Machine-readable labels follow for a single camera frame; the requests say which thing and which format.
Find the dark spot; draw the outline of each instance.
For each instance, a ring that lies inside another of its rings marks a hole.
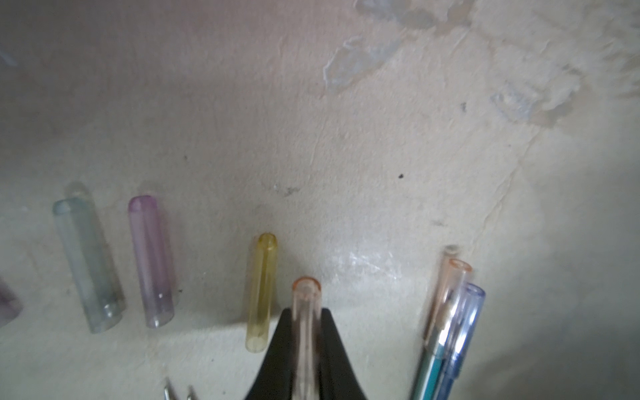
[[[422,8],[408,10],[399,19],[400,25],[409,29],[429,29],[436,26],[436,17]]]
[[[607,61],[612,61],[612,60],[614,60],[615,58],[617,58],[619,56],[618,52],[616,52],[614,54],[615,54],[615,57],[613,59],[610,59],[610,60],[607,60]],[[572,67],[570,64],[567,64],[564,67],[562,67],[562,70],[568,72],[571,75],[583,76],[583,73],[579,69]]]
[[[284,194],[284,197],[289,197],[294,193],[297,193],[300,191],[300,188],[287,188],[287,192]]]

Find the pen barrel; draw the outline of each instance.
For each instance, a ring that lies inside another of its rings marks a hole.
[[[438,383],[438,375],[442,367],[442,358],[425,351],[420,362],[420,369],[415,380],[412,400],[431,400]]]
[[[89,330],[106,331],[121,320],[122,311],[92,209],[84,200],[72,197],[54,203],[53,216]]]
[[[435,400],[447,400],[449,398],[451,388],[453,387],[453,381],[454,378],[451,375],[444,374],[442,376],[442,380],[440,381],[440,388],[436,393]]]
[[[173,318],[173,297],[155,198],[138,196],[131,199],[129,225],[146,324],[149,328],[157,328]]]

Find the transparent pen cap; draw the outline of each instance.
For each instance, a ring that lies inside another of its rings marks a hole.
[[[129,226],[145,322],[149,328],[158,328],[173,318],[173,296],[162,224],[154,197],[147,195],[131,199]]]
[[[104,332],[121,320],[122,309],[92,208],[71,197],[55,202],[52,211],[89,329]]]
[[[271,299],[277,267],[278,240],[274,234],[264,233],[260,235],[255,246],[249,296],[249,318],[244,341],[244,346],[252,353],[264,350],[269,341]]]
[[[318,400],[318,335],[322,311],[320,283],[304,276],[293,283],[291,319],[294,340],[294,378],[291,400]]]
[[[427,342],[430,340],[436,324],[438,325],[438,335],[440,336],[438,342],[444,344],[444,341],[446,341],[451,323],[457,313],[463,288],[472,272],[473,268],[464,261],[445,259],[443,276],[434,299],[434,319],[429,322]]]
[[[463,293],[458,316],[456,318],[456,327],[453,332],[451,348],[449,349],[449,357],[445,366],[445,373],[457,378],[462,368],[462,363],[467,355],[469,343],[476,330],[476,324],[480,311],[484,304],[486,293],[482,288],[467,283]]]

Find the pen cap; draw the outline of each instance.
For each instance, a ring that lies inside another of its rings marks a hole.
[[[71,197],[55,202],[52,211],[89,329],[106,331],[119,322],[122,311],[92,208]]]
[[[275,235],[260,235],[255,247],[251,294],[249,297],[249,318],[246,324],[244,346],[252,353],[259,353],[269,341],[271,320],[271,298],[278,267],[278,240]]]
[[[145,319],[149,328],[157,328],[173,318],[173,298],[164,251],[164,235],[155,198],[132,198],[129,202],[129,224]]]
[[[465,284],[473,272],[469,264],[453,258],[445,259],[443,267],[443,277],[436,290],[433,316],[429,321],[425,343],[434,340],[433,335],[437,334],[437,341],[441,345],[445,344],[450,336],[454,316],[458,315]]]
[[[460,375],[462,363],[467,355],[469,343],[484,304],[485,295],[484,290],[480,287],[471,283],[466,284],[456,321],[457,326],[453,332],[451,353],[444,372],[449,376],[457,378]]]

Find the wall surface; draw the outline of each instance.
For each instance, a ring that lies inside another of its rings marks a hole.
[[[446,244],[488,293],[452,399],[639,398],[640,3],[457,1],[1,2],[0,397],[242,399],[272,231],[278,303],[322,282],[370,400],[408,397]],[[127,302],[98,335],[51,214],[73,182]],[[142,193],[179,289],[153,331]]]

